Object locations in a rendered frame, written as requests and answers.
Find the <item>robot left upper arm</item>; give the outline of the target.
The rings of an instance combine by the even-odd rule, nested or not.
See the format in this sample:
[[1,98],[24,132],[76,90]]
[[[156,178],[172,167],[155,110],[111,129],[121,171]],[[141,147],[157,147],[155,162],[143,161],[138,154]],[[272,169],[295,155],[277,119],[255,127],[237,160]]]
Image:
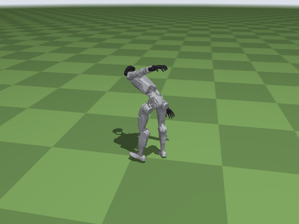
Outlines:
[[139,77],[139,78],[143,77],[143,75],[141,75],[140,73],[135,74],[136,72],[137,72],[137,70],[136,71],[132,71],[132,72],[128,72],[128,74],[127,74],[127,80],[133,80],[135,77]]

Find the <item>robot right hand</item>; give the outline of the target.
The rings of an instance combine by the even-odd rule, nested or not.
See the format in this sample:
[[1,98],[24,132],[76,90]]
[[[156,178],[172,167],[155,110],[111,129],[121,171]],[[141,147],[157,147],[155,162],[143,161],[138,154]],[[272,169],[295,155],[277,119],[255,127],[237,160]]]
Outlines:
[[[169,109],[169,107],[168,107],[168,109],[166,109],[166,113],[168,114],[168,116],[172,115],[171,118],[173,117],[173,115],[175,116],[174,112],[171,109]],[[170,119],[170,116],[169,116],[169,119]],[[166,115],[166,117],[167,117],[167,115]]]

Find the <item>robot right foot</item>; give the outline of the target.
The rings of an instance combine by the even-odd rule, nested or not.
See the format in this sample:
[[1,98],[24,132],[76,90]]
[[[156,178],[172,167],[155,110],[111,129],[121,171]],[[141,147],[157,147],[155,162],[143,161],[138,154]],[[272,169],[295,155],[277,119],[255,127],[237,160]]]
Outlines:
[[166,156],[167,156],[167,154],[166,154],[165,151],[162,151],[162,152],[161,152],[161,150],[157,150],[157,153],[160,154],[160,155],[163,156],[163,157],[166,157]]

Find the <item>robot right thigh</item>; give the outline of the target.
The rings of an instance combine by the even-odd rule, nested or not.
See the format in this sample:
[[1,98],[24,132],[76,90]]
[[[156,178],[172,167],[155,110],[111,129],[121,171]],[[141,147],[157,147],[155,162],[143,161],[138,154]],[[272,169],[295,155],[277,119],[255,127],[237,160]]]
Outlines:
[[158,119],[158,132],[160,134],[164,134],[166,132],[165,129],[165,116],[166,116],[166,109],[169,107],[169,104],[163,100],[164,106],[160,109],[157,109],[157,119]]

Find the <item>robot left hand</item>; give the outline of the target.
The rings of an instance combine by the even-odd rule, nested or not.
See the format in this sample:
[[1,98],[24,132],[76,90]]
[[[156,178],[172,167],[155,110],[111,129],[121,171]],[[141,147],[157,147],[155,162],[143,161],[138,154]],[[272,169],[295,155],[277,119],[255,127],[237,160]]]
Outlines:
[[158,69],[161,69],[162,71],[164,71],[164,70],[166,71],[167,67],[166,67],[166,65],[156,65],[156,66],[152,65],[151,68],[148,68],[149,71],[155,71],[155,70],[158,71]]

